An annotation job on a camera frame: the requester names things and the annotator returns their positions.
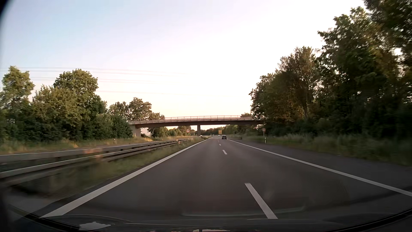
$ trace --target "sign post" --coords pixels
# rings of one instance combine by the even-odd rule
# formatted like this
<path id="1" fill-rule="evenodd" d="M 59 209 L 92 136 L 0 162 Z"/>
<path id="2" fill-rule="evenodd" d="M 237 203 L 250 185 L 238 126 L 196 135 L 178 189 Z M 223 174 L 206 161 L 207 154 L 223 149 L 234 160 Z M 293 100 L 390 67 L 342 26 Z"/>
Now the sign post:
<path id="1" fill-rule="evenodd" d="M 263 137 L 265 138 L 265 143 L 266 143 L 266 137 L 265 137 L 266 128 L 262 128 L 262 131 L 263 131 Z"/>

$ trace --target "highway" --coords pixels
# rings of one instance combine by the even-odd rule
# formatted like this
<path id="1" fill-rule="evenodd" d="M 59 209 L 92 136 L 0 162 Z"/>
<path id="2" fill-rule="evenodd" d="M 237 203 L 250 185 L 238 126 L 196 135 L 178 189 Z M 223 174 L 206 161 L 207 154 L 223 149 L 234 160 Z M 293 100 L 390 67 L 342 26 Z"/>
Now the highway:
<path id="1" fill-rule="evenodd" d="M 215 135 L 36 213 L 134 222 L 279 218 L 356 225 L 412 208 L 411 186 L 408 167 Z"/>

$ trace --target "solid white line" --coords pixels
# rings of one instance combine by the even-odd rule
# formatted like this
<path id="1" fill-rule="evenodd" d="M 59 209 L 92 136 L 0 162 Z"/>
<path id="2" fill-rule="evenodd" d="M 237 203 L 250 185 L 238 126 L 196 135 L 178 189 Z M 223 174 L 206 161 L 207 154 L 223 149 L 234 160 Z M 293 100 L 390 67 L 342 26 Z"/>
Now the solid white line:
<path id="1" fill-rule="evenodd" d="M 257 147 L 253 147 L 253 146 L 249 146 L 249 145 L 246 145 L 246 144 L 243 144 L 243 143 L 239 143 L 239 144 L 242 144 L 242 145 L 245 145 L 247 147 L 251 147 L 251 148 L 263 151 L 263 152 L 267 152 L 267 153 L 270 153 L 270 154 L 273 154 L 273 155 L 277 155 L 277 156 L 280 156 L 280 157 L 283 157 L 283 158 L 291 159 L 291 160 L 294 160 L 294 161 L 297 161 L 297 162 L 300 162 L 300 163 L 304 163 L 304 164 L 307 164 L 307 165 L 310 165 L 310 166 L 313 166 L 313 167 L 316 167 L 316 168 L 320 168 L 320 169 L 323 169 L 323 170 L 326 170 L 326 171 L 330 171 L 330 172 L 333 172 L 333 173 L 336 173 L 336 174 L 339 174 L 339 175 L 343 175 L 343 176 L 346 176 L 346 177 L 349 177 L 349 178 L 353 178 L 355 180 L 360 180 L 360 181 L 363 181 L 363 182 L 371 184 L 371 185 L 376 185 L 376 186 L 382 187 L 384 189 L 388 189 L 388 190 L 392 190 L 394 192 L 405 194 L 407 196 L 412 196 L 412 192 L 409 192 L 409 191 L 406 191 L 406 190 L 403 190 L 403 189 L 395 188 L 395 187 L 392 187 L 392 186 L 389 186 L 389 185 L 384 185 L 384 184 L 381 184 L 381 183 L 378 183 L 378 182 L 375 182 L 375 181 L 372 181 L 372 180 L 368 180 L 368 179 L 365 179 L 365 178 L 362 178 L 362 177 L 358 177 L 358 176 L 351 175 L 351 174 L 348 174 L 348 173 L 336 171 L 336 170 L 326 168 L 326 167 L 323 167 L 323 166 L 320 166 L 320 165 L 317 165 L 317 164 L 305 162 L 305 161 L 295 159 L 295 158 L 291 158 L 291 157 L 288 157 L 288 156 L 284 156 L 284 155 L 281 155 L 281 154 L 278 154 L 278 153 L 266 151 L 266 150 L 263 150 L 263 149 L 260 149 L 260 148 L 257 148 Z"/>
<path id="2" fill-rule="evenodd" d="M 262 197 L 258 194 L 255 188 L 250 183 L 245 183 L 246 187 L 248 188 L 249 192 L 252 194 L 253 198 L 255 198 L 257 204 L 260 206 L 264 214 L 268 219 L 278 219 L 273 211 L 269 208 L 266 202 L 262 199 Z"/>
<path id="3" fill-rule="evenodd" d="M 66 204 L 66 205 L 64 205 L 64 206 L 62 206 L 62 207 L 60 207 L 60 208 L 58 208 L 58 209 L 50 212 L 50 213 L 48 213 L 48 214 L 45 214 L 45 215 L 41 216 L 41 218 L 47 218 L 47 217 L 52 217 L 52 216 L 61 216 L 61 215 L 65 214 L 65 213 L 69 212 L 70 210 L 73 210 L 73 209 L 75 209 L 76 207 L 79 207 L 80 205 L 82 205 L 82 204 L 84 204 L 84 203 L 92 200 L 93 198 L 99 196 L 100 194 L 103 194 L 103 193 L 109 191 L 110 189 L 112 189 L 112 188 L 114 188 L 114 187 L 116 187 L 116 186 L 118 186 L 118 185 L 120 185 L 120 184 L 122 184 L 122 183 L 124 183 L 124 182 L 126 182 L 126 181 L 128 181 L 128 180 L 130 180 L 131 178 L 133 178 L 133 177 L 135 177 L 135 176 L 143 173 L 144 171 L 147 171 L 147 170 L 153 168 L 154 166 L 156 166 L 156 165 L 158 165 L 158 164 L 160 164 L 160 163 L 163 163 L 164 161 L 172 158 L 173 156 L 175 156 L 175 155 L 177 155 L 177 154 L 179 154 L 179 153 L 181 153 L 181 152 L 184 152 L 184 151 L 186 151 L 187 149 L 189 149 L 189 148 L 191 148 L 191 147 L 193 147 L 193 146 L 196 146 L 196 145 L 198 145 L 199 143 L 202 143 L 202 142 L 204 142 L 204 141 L 206 141 L 206 140 L 203 140 L 203 141 L 201 141 L 201 142 L 198 142 L 198 143 L 196 143 L 196 144 L 193 144 L 193 145 L 190 146 L 190 147 L 186 147 L 185 149 L 180 150 L 180 151 L 178 151 L 178 152 L 176 152 L 176 153 L 174 153 L 174 154 L 171 154 L 170 156 L 165 157 L 165 158 L 163 158 L 163 159 L 161 159 L 161 160 L 159 160 L 159 161 L 156 161 L 156 162 L 154 162 L 154 163 L 152 163 L 152 164 L 150 164 L 150 165 L 148 165 L 148 166 L 146 166 L 146 167 L 144 167 L 144 168 L 142 168 L 142 169 L 137 170 L 137 171 L 134 172 L 134 173 L 131 173 L 131 174 L 125 176 L 125 177 L 122 177 L 122 178 L 120 178 L 120 179 L 118 179 L 118 180 L 116 180 L 116 181 L 113 181 L 113 182 L 111 182 L 110 184 L 105 185 L 105 186 L 103 186 L 103 187 L 101 187 L 101 188 L 99 188 L 99 189 L 96 189 L 96 190 L 94 190 L 94 191 L 91 192 L 91 193 L 88 193 L 88 194 L 86 194 L 86 195 L 84 195 L 84 196 L 82 196 L 82 197 L 80 197 L 80 198 L 78 198 L 78 199 L 76 199 L 76 200 L 74 200 L 74 201 L 72 201 L 72 202 L 70 202 L 70 203 L 68 203 L 68 204 Z"/>

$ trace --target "bridge railing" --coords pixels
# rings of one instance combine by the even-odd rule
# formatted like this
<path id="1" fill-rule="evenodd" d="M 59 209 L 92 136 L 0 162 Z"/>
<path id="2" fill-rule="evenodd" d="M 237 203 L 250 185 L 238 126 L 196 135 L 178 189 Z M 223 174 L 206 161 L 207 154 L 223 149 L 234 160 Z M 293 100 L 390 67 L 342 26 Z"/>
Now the bridge railing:
<path id="1" fill-rule="evenodd" d="M 167 117 L 160 120 L 150 121 L 134 121 L 129 124 L 144 124 L 144 123 L 165 123 L 178 121 L 226 121 L 226 120 L 252 120 L 252 117 L 241 117 L 241 115 L 212 115 L 212 116 L 182 116 L 182 117 Z"/>

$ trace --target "bridge pillar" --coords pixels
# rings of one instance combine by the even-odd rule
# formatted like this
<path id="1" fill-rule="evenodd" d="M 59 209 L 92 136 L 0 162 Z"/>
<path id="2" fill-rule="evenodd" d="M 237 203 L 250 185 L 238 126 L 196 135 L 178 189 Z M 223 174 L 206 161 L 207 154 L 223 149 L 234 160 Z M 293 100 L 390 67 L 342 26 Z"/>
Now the bridge pillar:
<path id="1" fill-rule="evenodd" d="M 140 128 L 135 125 L 129 125 L 132 133 L 132 137 L 140 137 Z"/>

